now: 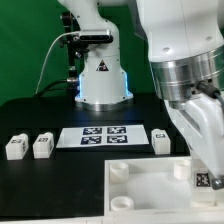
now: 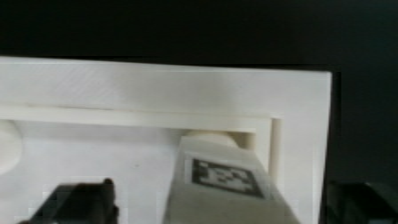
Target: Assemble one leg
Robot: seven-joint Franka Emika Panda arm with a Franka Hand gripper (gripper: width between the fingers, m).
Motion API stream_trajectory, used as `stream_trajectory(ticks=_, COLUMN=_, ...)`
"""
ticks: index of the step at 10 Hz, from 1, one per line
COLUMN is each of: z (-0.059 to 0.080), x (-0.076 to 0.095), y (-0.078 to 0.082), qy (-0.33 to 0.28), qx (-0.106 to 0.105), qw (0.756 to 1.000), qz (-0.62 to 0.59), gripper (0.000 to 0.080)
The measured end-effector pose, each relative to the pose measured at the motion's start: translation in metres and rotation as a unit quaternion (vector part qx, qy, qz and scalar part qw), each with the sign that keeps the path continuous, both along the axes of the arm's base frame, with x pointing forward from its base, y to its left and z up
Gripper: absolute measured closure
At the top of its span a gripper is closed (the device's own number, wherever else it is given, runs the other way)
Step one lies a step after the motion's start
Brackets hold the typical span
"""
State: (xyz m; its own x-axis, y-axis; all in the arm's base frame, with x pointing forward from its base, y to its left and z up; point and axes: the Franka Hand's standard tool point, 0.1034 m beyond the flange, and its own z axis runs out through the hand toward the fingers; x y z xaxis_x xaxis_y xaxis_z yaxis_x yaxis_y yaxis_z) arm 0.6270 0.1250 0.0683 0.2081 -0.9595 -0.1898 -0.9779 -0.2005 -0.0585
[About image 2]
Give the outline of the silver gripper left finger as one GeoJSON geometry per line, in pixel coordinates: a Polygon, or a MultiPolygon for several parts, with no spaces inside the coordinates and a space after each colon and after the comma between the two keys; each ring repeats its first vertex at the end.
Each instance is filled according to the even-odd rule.
{"type": "Polygon", "coordinates": [[[57,186],[32,217],[18,224],[117,224],[115,186],[97,183],[57,186]]]}

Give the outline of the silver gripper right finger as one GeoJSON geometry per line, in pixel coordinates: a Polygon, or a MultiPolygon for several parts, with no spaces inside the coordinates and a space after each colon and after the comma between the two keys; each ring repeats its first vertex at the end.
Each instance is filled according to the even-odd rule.
{"type": "Polygon", "coordinates": [[[325,224],[398,224],[398,192],[385,184],[328,184],[325,224]]]}

